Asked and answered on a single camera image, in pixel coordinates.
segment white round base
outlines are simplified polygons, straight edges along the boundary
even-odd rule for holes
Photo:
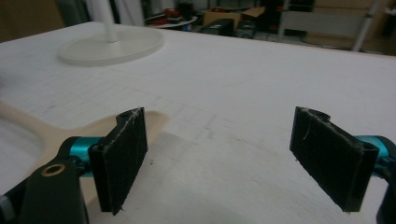
[[[154,29],[132,26],[117,35],[114,43],[105,34],[76,39],[59,49],[59,58],[77,66],[104,66],[146,57],[163,46],[163,35]]]

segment white pole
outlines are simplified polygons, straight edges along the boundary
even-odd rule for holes
[[[373,17],[378,10],[379,0],[374,0],[373,5],[370,8],[369,13],[367,13],[363,26],[361,27],[361,31],[359,32],[358,38],[355,41],[355,44],[352,47],[352,51],[359,51],[361,49],[361,45],[363,44],[364,37],[366,37],[367,32],[369,31],[370,25],[373,21]]]
[[[117,37],[116,30],[114,27],[113,14],[110,11],[110,4],[108,0],[96,0],[99,7],[99,12],[103,20],[103,25],[105,26],[107,42],[114,43],[119,41]]]

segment wooden piece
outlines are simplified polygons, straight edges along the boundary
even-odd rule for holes
[[[84,127],[64,130],[48,125],[39,119],[0,102],[0,117],[15,122],[32,133],[37,134],[43,141],[44,152],[35,163],[32,172],[52,160],[58,153],[61,143],[68,137],[107,135],[116,126],[116,116],[117,115],[113,115],[99,119]],[[151,145],[155,141],[167,121],[168,117],[161,112],[146,111],[148,145]],[[93,178],[81,178],[80,184],[85,202],[89,203],[93,201],[97,197]]]
[[[2,0],[0,8],[0,42],[64,28],[54,0]]]

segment plywood shape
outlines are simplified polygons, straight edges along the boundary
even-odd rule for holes
[[[109,116],[99,119],[86,126],[65,130],[53,127],[39,119],[25,114],[16,108],[0,102],[0,117],[8,119],[21,125],[23,128],[37,134],[43,141],[44,151],[42,156],[37,160],[33,170],[52,160],[58,153],[62,142],[71,136],[105,136],[116,126],[116,116]],[[151,145],[159,136],[163,126],[167,123],[168,117],[158,111],[146,112],[146,130],[148,145]],[[80,179],[82,192],[86,203],[93,201],[96,197],[96,189],[93,178]]]

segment cardboard box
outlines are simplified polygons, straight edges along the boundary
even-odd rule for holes
[[[228,7],[221,8],[226,11],[231,10]],[[204,14],[204,24],[203,26],[208,25],[209,23],[216,21],[218,19],[233,19],[233,29],[236,30],[238,23],[241,20],[251,20],[259,17],[262,13],[264,13],[265,7],[253,7],[248,10],[243,11],[242,13],[235,12],[212,12],[207,11]]]

